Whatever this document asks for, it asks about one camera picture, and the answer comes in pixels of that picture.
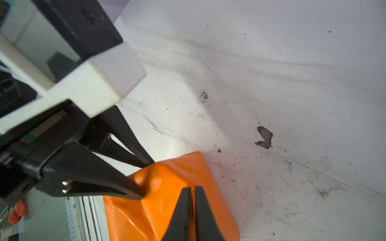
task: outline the orange pouch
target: orange pouch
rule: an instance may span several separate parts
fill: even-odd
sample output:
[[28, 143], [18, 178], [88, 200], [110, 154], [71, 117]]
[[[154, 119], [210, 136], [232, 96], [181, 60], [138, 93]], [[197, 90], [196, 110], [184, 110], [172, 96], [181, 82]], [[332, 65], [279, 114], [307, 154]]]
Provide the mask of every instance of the orange pouch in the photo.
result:
[[146, 195], [140, 201], [103, 197], [110, 241], [161, 241], [184, 187], [190, 187], [192, 197], [189, 241], [196, 241], [195, 186], [204, 188], [225, 241], [239, 240], [239, 229], [200, 152], [156, 162], [129, 178]]

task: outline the scuffed white surface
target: scuffed white surface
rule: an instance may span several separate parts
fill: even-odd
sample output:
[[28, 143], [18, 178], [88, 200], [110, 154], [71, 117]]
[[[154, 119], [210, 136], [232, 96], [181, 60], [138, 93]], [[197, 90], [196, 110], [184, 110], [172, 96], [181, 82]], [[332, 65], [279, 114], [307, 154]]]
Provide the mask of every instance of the scuffed white surface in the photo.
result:
[[155, 160], [203, 153], [242, 241], [384, 240], [385, 12], [131, 0], [115, 26], [148, 75], [120, 109]]

